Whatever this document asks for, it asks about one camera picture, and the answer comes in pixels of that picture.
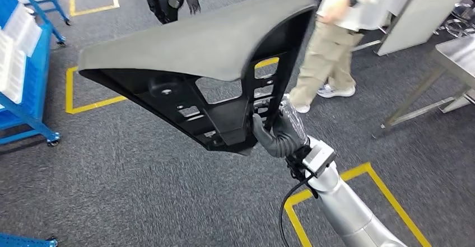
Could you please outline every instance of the person's hand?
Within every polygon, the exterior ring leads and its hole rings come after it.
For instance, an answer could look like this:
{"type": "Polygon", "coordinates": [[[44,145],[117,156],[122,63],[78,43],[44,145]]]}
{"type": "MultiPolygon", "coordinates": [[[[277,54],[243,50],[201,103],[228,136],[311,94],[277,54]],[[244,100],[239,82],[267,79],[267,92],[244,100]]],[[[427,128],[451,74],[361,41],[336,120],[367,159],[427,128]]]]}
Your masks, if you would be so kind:
{"type": "Polygon", "coordinates": [[[323,10],[323,16],[318,18],[318,21],[323,24],[334,24],[343,19],[350,7],[350,0],[337,0],[323,10]]]}

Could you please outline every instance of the robotic hand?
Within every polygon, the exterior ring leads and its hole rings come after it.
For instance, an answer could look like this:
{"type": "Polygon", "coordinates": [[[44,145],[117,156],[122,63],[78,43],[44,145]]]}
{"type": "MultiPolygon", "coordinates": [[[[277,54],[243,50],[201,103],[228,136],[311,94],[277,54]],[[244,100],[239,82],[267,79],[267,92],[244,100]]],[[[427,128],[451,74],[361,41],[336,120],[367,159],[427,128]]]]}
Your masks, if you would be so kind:
{"type": "Polygon", "coordinates": [[[309,141],[302,120],[287,96],[281,101],[273,131],[271,134],[264,128],[258,114],[253,115],[253,134],[271,156],[289,156],[309,141]]]}
{"type": "Polygon", "coordinates": [[[334,151],[326,143],[305,134],[302,121],[284,96],[273,123],[273,134],[267,131],[258,114],[253,115],[253,134],[274,157],[284,157],[292,176],[300,181],[287,194],[306,183],[335,232],[348,247],[407,247],[394,236],[340,177],[334,162],[334,151]]]}

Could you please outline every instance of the metal table leg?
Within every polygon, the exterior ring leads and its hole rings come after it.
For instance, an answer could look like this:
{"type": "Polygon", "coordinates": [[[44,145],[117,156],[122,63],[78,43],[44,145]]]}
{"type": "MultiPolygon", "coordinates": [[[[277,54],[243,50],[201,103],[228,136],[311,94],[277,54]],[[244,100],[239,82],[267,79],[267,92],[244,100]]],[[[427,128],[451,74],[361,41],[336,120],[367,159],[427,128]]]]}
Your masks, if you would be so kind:
{"type": "Polygon", "coordinates": [[[436,102],[434,104],[431,104],[429,106],[426,106],[422,109],[413,111],[411,113],[402,115],[408,108],[413,104],[424,92],[426,92],[429,87],[432,86],[432,84],[437,81],[437,79],[440,78],[442,74],[444,74],[445,68],[437,68],[434,70],[429,76],[427,76],[422,82],[419,84],[417,89],[412,92],[412,94],[405,100],[405,102],[386,120],[384,120],[383,124],[380,125],[379,129],[376,130],[372,136],[373,138],[378,138],[380,137],[384,132],[389,131],[393,126],[400,124],[404,121],[410,120],[414,117],[417,117],[421,114],[424,114],[434,108],[437,108],[439,106],[442,106],[448,102],[451,102],[454,100],[453,97],[450,97],[448,99],[436,102]]]}
{"type": "Polygon", "coordinates": [[[354,47],[353,49],[351,49],[351,52],[356,52],[356,51],[359,51],[359,50],[362,50],[362,49],[365,49],[365,48],[368,48],[368,47],[371,47],[373,45],[380,44],[380,43],[381,43],[381,40],[376,40],[376,41],[371,41],[371,42],[366,43],[366,44],[358,45],[358,46],[354,47]]]}
{"type": "Polygon", "coordinates": [[[458,108],[464,106],[463,104],[470,104],[471,97],[469,95],[467,95],[467,92],[470,89],[471,88],[469,86],[464,86],[459,92],[457,92],[453,96],[454,101],[447,104],[447,106],[444,106],[443,108],[440,108],[440,110],[445,114],[445,113],[448,113],[450,111],[453,111],[455,109],[458,109],[458,108]]]}

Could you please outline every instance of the white sneaker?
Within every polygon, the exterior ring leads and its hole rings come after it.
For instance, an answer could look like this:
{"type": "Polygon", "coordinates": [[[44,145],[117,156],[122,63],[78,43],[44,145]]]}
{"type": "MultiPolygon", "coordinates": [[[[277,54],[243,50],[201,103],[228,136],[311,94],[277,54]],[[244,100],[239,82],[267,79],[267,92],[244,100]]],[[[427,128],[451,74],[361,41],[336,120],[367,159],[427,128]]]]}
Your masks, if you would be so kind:
{"type": "Polygon", "coordinates": [[[295,110],[301,114],[306,114],[310,111],[310,105],[295,107],[295,110]]]}
{"type": "MultiPolygon", "coordinates": [[[[283,94],[283,96],[286,98],[286,99],[289,99],[290,97],[290,94],[288,93],[285,93],[283,94]]],[[[301,114],[306,114],[310,111],[310,105],[307,105],[307,106],[294,106],[295,107],[295,110],[301,114]]]]}
{"type": "Polygon", "coordinates": [[[351,97],[355,94],[355,91],[356,91],[356,88],[354,86],[346,90],[336,90],[336,89],[332,89],[332,87],[329,84],[325,84],[317,91],[317,94],[320,97],[326,97],[326,98],[351,97]]]}

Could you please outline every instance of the stainless steel table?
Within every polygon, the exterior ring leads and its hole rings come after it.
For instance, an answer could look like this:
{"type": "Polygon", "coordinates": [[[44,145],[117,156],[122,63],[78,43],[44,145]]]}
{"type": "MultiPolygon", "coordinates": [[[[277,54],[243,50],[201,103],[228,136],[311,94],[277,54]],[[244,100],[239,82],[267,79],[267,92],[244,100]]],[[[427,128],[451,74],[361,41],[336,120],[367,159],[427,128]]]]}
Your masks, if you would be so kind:
{"type": "Polygon", "coordinates": [[[378,138],[393,126],[425,114],[432,109],[440,108],[446,113],[456,109],[457,106],[460,107],[461,100],[475,104],[473,95],[471,95],[471,89],[475,88],[475,35],[438,44],[431,56],[438,62],[438,67],[419,83],[416,90],[391,116],[384,120],[379,129],[373,133],[374,138],[378,138]],[[445,72],[450,72],[459,78],[465,86],[452,97],[402,115],[445,72]]]}

